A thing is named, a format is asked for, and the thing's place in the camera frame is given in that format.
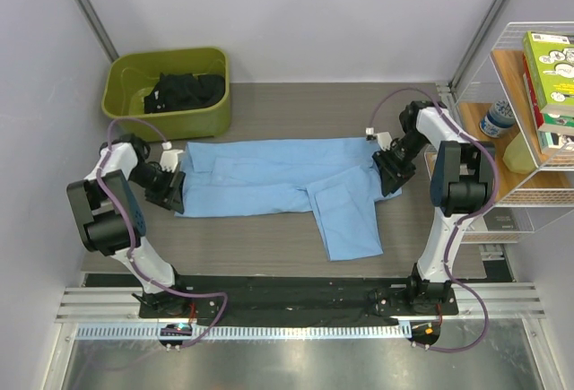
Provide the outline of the light blue long sleeve shirt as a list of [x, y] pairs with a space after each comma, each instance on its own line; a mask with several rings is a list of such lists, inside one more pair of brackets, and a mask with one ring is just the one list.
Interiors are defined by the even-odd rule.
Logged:
[[384, 195], [361, 137], [187, 144], [182, 216], [312, 213], [331, 261], [383, 253], [376, 205]]

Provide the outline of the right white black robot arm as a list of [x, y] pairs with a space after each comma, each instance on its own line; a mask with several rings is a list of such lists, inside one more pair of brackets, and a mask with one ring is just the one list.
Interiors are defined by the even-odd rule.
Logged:
[[375, 290], [372, 297], [381, 316], [454, 315], [457, 305], [451, 266], [470, 223], [484, 214], [496, 197], [494, 147], [480, 142], [432, 101], [413, 101], [399, 116], [403, 136], [392, 138], [373, 127], [366, 138], [378, 144], [372, 159], [383, 195], [397, 192], [416, 172], [413, 163], [422, 149], [435, 148], [430, 179], [433, 223], [422, 255], [400, 287]]

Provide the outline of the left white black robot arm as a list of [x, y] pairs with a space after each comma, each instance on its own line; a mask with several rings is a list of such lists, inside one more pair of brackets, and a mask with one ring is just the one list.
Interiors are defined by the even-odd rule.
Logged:
[[181, 150], [162, 145], [160, 161], [150, 161], [150, 145], [135, 134], [123, 134], [100, 147], [94, 170], [69, 184], [66, 194], [84, 247], [120, 262], [141, 283], [135, 295], [142, 310], [158, 316], [184, 316], [191, 296], [175, 268], [163, 260], [146, 238], [143, 211], [130, 184], [143, 189], [147, 202], [184, 212], [179, 170]]

